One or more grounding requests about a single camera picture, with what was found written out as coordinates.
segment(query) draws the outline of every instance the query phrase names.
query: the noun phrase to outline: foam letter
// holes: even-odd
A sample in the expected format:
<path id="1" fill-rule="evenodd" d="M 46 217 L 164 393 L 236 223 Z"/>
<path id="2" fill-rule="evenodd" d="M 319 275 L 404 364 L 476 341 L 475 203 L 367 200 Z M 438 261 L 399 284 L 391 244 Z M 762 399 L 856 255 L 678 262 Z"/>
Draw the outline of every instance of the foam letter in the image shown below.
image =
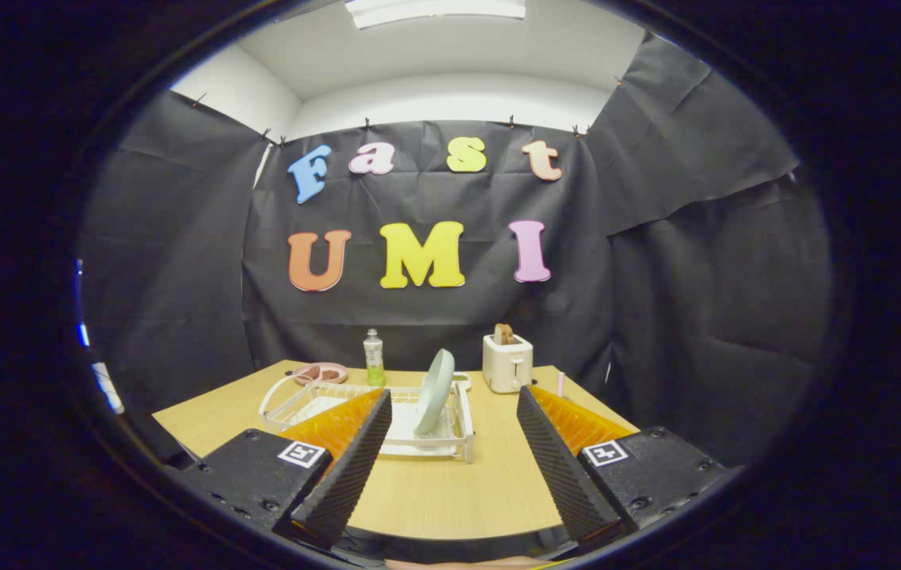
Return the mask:
<path id="1" fill-rule="evenodd" d="M 317 180 L 317 177 L 323 177 L 327 173 L 327 162 L 324 162 L 323 156 L 328 154 L 331 154 L 331 147 L 321 144 L 288 167 L 288 172 L 295 177 L 295 187 L 299 190 L 299 195 L 295 197 L 299 204 L 324 190 L 323 181 Z"/>
<path id="2" fill-rule="evenodd" d="M 393 144 L 370 143 L 359 148 L 359 155 L 348 163 L 348 169 L 356 174 L 386 174 L 393 170 Z"/>
<path id="3" fill-rule="evenodd" d="M 534 141 L 520 147 L 520 151 L 529 155 L 531 159 L 531 172 L 544 181 L 558 181 L 563 176 L 563 170 L 555 169 L 549 156 L 559 156 L 555 148 L 547 148 L 546 141 Z"/>
<path id="4" fill-rule="evenodd" d="M 320 275 L 310 273 L 310 246 L 317 235 L 305 231 L 288 237 L 288 280 L 302 291 L 326 291 L 341 279 L 345 265 L 345 242 L 352 237 L 348 230 L 331 230 L 324 234 L 328 242 L 327 271 Z"/>
<path id="5" fill-rule="evenodd" d="M 522 283 L 546 281 L 552 273 L 542 263 L 542 230 L 546 227 L 534 220 L 520 220 L 508 225 L 517 237 L 517 271 L 515 279 Z"/>
<path id="6" fill-rule="evenodd" d="M 465 227 L 457 222 L 441 222 L 433 226 L 426 238 L 426 245 L 419 245 L 418 239 L 408 224 L 386 224 L 381 235 L 388 241 L 388 262 L 386 275 L 381 279 L 385 289 L 401 289 L 408 285 L 408 279 L 401 272 L 402 264 L 408 269 L 416 287 L 433 267 L 429 284 L 433 287 L 461 287 L 465 276 L 458 269 L 458 237 Z"/>
<path id="7" fill-rule="evenodd" d="M 486 166 L 486 155 L 482 153 L 486 143 L 477 137 L 457 137 L 447 144 L 447 166 L 455 173 L 478 173 Z"/>

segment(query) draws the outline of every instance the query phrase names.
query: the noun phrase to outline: pink plate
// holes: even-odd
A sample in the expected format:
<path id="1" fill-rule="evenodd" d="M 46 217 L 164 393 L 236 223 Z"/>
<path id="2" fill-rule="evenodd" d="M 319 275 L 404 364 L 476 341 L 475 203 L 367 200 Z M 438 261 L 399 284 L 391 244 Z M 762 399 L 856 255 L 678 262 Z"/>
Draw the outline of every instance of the pink plate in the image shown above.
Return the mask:
<path id="1" fill-rule="evenodd" d="M 309 378 L 309 376 L 306 376 L 306 371 L 309 371 L 310 368 L 313 368 L 314 366 L 320 366 L 320 374 L 318 374 L 316 378 Z M 321 380 L 321 376 L 324 375 L 324 372 L 330 370 L 338 372 L 338 378 Z M 328 382 L 333 383 L 333 385 L 339 385 L 340 383 L 345 382 L 345 380 L 348 378 L 348 368 L 345 368 L 341 364 L 335 364 L 334 362 L 314 362 L 312 364 L 306 364 L 305 366 L 299 366 L 299 368 L 296 368 L 292 371 L 292 375 L 295 376 L 295 382 L 300 386 L 309 385 L 309 383 L 313 382 L 314 380 L 320 380 L 320 382 Z"/>

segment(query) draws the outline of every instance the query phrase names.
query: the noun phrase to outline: ceiling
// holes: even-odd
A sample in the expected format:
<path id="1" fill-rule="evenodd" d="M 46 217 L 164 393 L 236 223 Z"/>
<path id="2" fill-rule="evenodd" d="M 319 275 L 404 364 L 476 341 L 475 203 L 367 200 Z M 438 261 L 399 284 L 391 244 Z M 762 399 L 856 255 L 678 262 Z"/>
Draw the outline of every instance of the ceiling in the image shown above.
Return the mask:
<path id="1" fill-rule="evenodd" d="M 643 30 L 584 0 L 527 0 L 523 21 L 414 19 L 360 30 L 338 1 L 278 23 L 240 46 L 306 101 L 410 75 L 529 75 L 611 91 Z"/>

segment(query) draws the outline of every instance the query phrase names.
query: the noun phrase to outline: white dish rack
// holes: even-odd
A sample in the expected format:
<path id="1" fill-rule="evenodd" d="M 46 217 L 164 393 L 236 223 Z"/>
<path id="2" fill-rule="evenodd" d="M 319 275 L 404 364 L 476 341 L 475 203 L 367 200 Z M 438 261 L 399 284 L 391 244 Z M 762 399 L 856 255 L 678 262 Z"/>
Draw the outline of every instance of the white dish rack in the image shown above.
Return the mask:
<path id="1" fill-rule="evenodd" d="M 278 433 L 342 404 L 343 401 L 349 401 L 370 390 L 378 390 L 374 386 L 336 385 L 314 380 L 303 386 L 295 396 L 289 397 L 282 405 L 270 411 L 266 410 L 268 401 L 278 386 L 290 377 L 278 380 L 264 394 L 257 415 L 266 432 Z M 464 374 L 455 373 L 454 377 L 466 379 Z M 381 454 L 450 457 L 464 459 L 465 463 L 475 461 L 473 449 L 475 430 L 472 429 L 472 412 L 466 394 L 466 387 L 469 385 L 469 382 L 451 383 L 450 396 L 447 396 L 447 403 L 440 411 L 436 427 L 423 435 L 413 433 L 419 423 L 416 404 L 419 401 L 419 393 L 422 392 L 421 387 L 386 387 L 386 390 L 390 390 L 392 414 Z"/>

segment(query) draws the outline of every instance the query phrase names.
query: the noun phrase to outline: green liquid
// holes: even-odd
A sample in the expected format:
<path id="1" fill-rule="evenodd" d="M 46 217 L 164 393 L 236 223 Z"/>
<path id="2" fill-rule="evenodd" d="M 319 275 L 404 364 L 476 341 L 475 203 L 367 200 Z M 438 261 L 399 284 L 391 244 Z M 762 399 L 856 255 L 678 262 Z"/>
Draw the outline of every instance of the green liquid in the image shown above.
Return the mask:
<path id="1" fill-rule="evenodd" d="M 367 383 L 370 386 L 386 386 L 384 365 L 367 366 Z"/>

